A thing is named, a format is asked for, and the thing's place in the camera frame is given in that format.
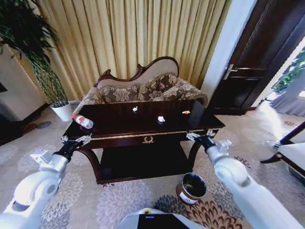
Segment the floral patterned carpet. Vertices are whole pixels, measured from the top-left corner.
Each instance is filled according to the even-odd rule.
[[[281,139],[304,119],[278,114],[268,104],[262,104],[246,115],[217,117],[226,127],[215,139],[229,139],[233,143],[231,156],[241,161],[249,174],[267,187],[304,225],[304,185],[290,174],[283,162],[268,165],[259,162],[275,152],[265,144],[267,140]],[[23,137],[0,146],[1,212],[11,200],[17,184],[37,171],[38,165],[29,155],[37,148],[51,152],[60,149],[60,136],[68,125],[48,108],[28,127],[24,127]],[[192,142],[181,144],[188,154]],[[102,149],[95,150],[95,153],[101,158]],[[211,229],[251,228],[235,205],[230,191],[214,175],[202,148],[198,152],[194,172],[206,181],[208,192],[190,207],[181,203],[175,193],[182,175],[97,185],[89,161],[76,152],[68,164],[57,196],[42,214],[41,228],[114,229],[128,213],[145,207],[182,214]]]

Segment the paint can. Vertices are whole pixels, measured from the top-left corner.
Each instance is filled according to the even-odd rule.
[[[195,204],[206,191],[205,181],[195,173],[186,173],[176,188],[178,198],[186,205]]]

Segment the white planter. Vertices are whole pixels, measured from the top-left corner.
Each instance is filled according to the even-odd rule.
[[[52,110],[61,118],[63,121],[70,121],[71,120],[71,115],[72,115],[72,107],[71,104],[67,104],[65,106],[61,107],[56,107],[53,108],[51,107]]]

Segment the floral cushion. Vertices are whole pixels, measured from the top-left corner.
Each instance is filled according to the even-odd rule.
[[[101,95],[99,94],[99,90],[96,87],[90,89],[90,91],[84,96],[80,104],[77,108],[73,111],[73,114],[78,114],[81,108],[84,105],[92,105],[92,104],[104,104],[104,100],[102,99]]]
[[[143,84],[139,90],[138,100],[153,101],[176,84],[177,76],[174,73],[164,73],[152,78]]]
[[[160,97],[152,99],[152,101],[185,99],[201,99],[203,104],[207,103],[205,94],[203,94],[199,89],[191,85],[189,82],[180,78],[175,86],[162,93]]]
[[[106,103],[127,102],[137,100],[138,88],[105,86],[100,89],[100,94]]]

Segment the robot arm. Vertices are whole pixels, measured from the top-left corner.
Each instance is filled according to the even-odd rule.
[[[90,140],[90,136],[74,141],[63,139],[64,146],[53,155],[46,150],[32,154],[31,157],[40,165],[39,172],[27,176],[18,184],[12,201],[0,215],[0,228],[38,229],[42,211],[57,194],[74,150]]]
[[[188,133],[187,137],[204,146],[217,177],[232,192],[234,201],[255,229],[303,229],[268,189],[253,180],[240,161],[229,157],[230,141],[216,145],[206,135]]]

